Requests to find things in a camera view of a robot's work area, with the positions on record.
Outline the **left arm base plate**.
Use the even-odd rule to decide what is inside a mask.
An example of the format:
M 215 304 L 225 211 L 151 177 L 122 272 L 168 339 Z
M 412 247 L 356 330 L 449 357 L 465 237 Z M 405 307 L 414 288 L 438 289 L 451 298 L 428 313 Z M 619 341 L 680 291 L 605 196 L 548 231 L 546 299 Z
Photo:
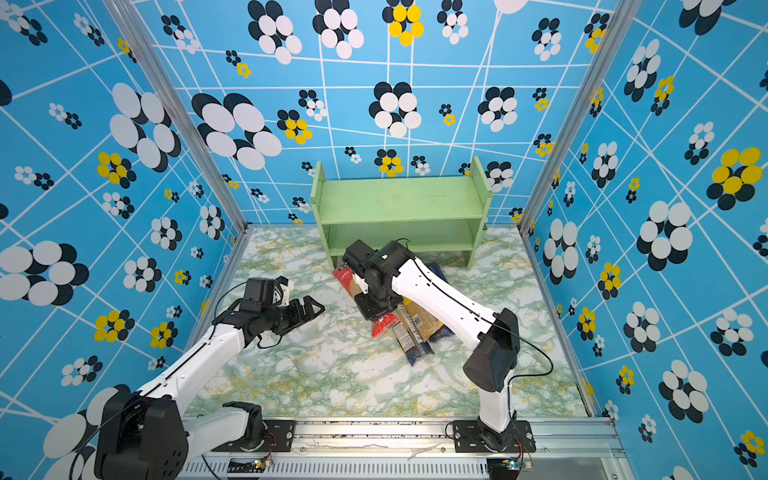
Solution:
M 262 422 L 259 436 L 249 435 L 224 443 L 214 452 L 228 453 L 287 453 L 291 451 L 297 422 L 295 420 L 267 419 Z

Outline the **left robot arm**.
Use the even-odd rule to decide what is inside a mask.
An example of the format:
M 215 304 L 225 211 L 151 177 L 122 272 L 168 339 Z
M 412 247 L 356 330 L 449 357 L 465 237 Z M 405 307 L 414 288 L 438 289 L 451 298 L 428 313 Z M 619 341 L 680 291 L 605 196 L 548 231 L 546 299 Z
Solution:
M 174 479 L 191 458 L 229 443 L 248 450 L 273 443 L 259 405 L 234 401 L 212 414 L 184 414 L 200 390 L 264 333 L 284 337 L 325 311 L 311 296 L 291 296 L 291 282 L 250 278 L 243 295 L 220 312 L 202 337 L 164 373 L 104 405 L 97 428 L 99 479 Z

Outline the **yellow top spaghetti bag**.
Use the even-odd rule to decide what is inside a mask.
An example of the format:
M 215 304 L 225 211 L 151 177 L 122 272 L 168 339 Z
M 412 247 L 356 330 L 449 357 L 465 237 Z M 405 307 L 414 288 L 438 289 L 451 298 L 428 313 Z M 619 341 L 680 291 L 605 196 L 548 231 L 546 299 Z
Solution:
M 436 342 L 454 335 L 450 328 L 412 300 L 405 298 L 404 306 L 422 339 Z

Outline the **clear white-label spaghetti bag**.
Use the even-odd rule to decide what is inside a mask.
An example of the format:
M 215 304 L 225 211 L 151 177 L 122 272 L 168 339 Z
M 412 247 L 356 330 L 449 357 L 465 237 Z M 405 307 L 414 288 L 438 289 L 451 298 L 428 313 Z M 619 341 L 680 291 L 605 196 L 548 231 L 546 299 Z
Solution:
M 421 337 L 408 313 L 404 310 L 398 310 L 394 315 L 397 321 L 391 326 L 391 331 L 408 363 L 414 366 L 425 356 L 433 354 L 432 347 Z

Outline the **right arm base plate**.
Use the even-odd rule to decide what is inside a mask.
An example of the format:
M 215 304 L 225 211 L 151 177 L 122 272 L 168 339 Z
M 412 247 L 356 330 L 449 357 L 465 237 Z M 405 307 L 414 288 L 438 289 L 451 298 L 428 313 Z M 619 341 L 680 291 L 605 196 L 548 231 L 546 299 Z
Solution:
M 457 453 L 535 453 L 537 446 L 528 421 L 515 420 L 501 433 L 485 426 L 479 419 L 454 420 L 449 437 Z

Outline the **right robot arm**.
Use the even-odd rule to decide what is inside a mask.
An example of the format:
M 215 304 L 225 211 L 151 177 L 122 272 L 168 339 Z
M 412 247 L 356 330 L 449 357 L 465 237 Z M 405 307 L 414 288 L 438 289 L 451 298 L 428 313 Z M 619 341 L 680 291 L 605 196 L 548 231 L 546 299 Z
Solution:
M 511 447 L 520 436 L 509 400 L 521 346 L 517 316 L 507 308 L 495 312 L 462 294 L 396 240 L 378 250 L 357 240 L 347 247 L 343 261 L 361 288 L 354 300 L 366 319 L 376 320 L 409 299 L 464 343 L 470 356 L 463 372 L 479 389 L 479 436 L 493 452 Z

